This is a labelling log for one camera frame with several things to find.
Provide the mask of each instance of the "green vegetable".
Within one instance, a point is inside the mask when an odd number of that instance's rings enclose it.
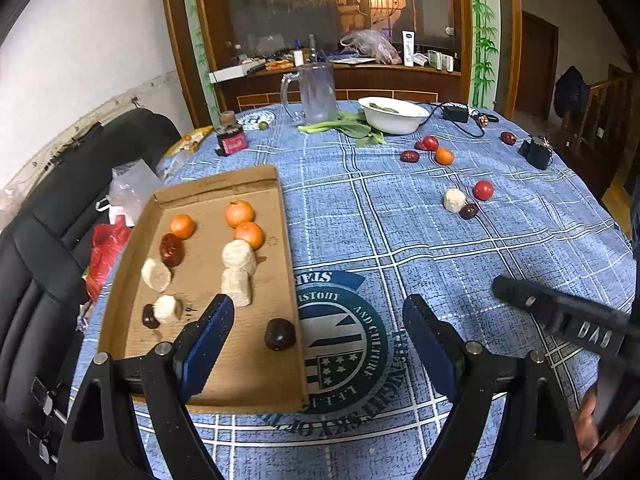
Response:
[[[369,106],[371,108],[375,108],[376,110],[382,110],[383,112],[391,112],[393,114],[398,114],[398,115],[400,114],[400,112],[394,110],[393,108],[383,108],[382,106],[378,106],[375,103],[369,103]]]
[[[306,134],[317,134],[319,132],[325,132],[331,128],[340,130],[347,137],[352,137],[353,139],[361,139],[371,133],[371,126],[359,123],[352,119],[338,119],[337,121],[325,121],[324,123],[298,126],[298,129]]]
[[[338,111],[337,121],[325,121],[323,123],[308,124],[298,126],[301,132],[306,134],[318,134],[335,128],[351,139],[357,139],[356,147],[375,146],[376,144],[386,144],[382,132],[374,130],[368,123],[364,115],[364,110],[357,112]]]
[[[361,123],[367,122],[367,118],[364,115],[364,110],[362,108],[359,108],[357,112],[344,112],[342,110],[338,110],[338,118],[360,121]]]
[[[386,144],[385,137],[382,132],[371,132],[367,137],[356,140],[356,148],[364,146],[375,146],[376,144]]]

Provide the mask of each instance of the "plastic bag on shelf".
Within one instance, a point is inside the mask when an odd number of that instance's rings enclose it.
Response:
[[[116,218],[114,225],[98,224],[91,238],[91,258],[86,281],[86,291],[92,301],[98,300],[102,286],[107,281],[111,269],[122,248],[129,240],[132,229],[127,227],[123,215]]]
[[[375,57],[378,63],[386,65],[402,63],[398,51],[389,43],[384,34],[370,28],[346,35],[340,40],[340,44],[356,50],[361,56]]]
[[[23,201],[24,197],[17,187],[0,189],[0,232],[14,219]]]
[[[162,187],[144,160],[129,162],[111,170],[112,179],[109,188],[109,204],[119,205],[133,220],[138,222],[142,208],[154,191]]]
[[[190,134],[183,136],[178,142],[173,144],[162,156],[160,162],[156,166],[156,175],[162,182],[166,182],[169,178],[180,171],[187,163],[191,155],[193,155],[200,143],[213,131],[213,126],[204,126],[193,130]]]

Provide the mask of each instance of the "snack package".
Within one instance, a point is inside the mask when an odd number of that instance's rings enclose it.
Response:
[[[83,276],[86,291],[92,301],[98,300],[102,286],[107,281],[120,251],[129,240],[131,231],[124,216],[118,216],[115,225],[98,224],[94,227],[88,272]]]
[[[389,43],[384,34],[377,30],[358,30],[347,34],[340,40],[340,44],[348,47],[343,52],[355,50],[361,56],[374,57],[378,63],[399,65],[402,63],[398,51]]]
[[[213,131],[213,126],[204,126],[183,136],[162,156],[156,166],[156,175],[162,182],[174,176],[187,163],[200,146],[202,140]]]

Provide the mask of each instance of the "glass pitcher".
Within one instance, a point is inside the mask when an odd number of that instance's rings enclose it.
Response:
[[[295,112],[289,106],[287,91],[289,83],[300,82],[300,100],[303,112]],[[280,100],[287,114],[295,122],[305,124],[322,123],[338,119],[335,102],[334,67],[330,63],[308,63],[300,65],[297,73],[282,76]]]

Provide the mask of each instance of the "metal screw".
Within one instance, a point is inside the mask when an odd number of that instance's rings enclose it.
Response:
[[[109,360],[109,355],[107,354],[107,352],[98,352],[94,356],[94,363],[97,365],[103,365],[108,360]]]
[[[465,344],[465,349],[471,355],[478,355],[482,353],[482,345],[478,341],[468,341]]]
[[[167,355],[171,351],[171,343],[163,341],[156,346],[156,354]]]
[[[545,355],[540,350],[532,350],[529,352],[529,357],[531,357],[533,362],[538,364],[545,362]]]

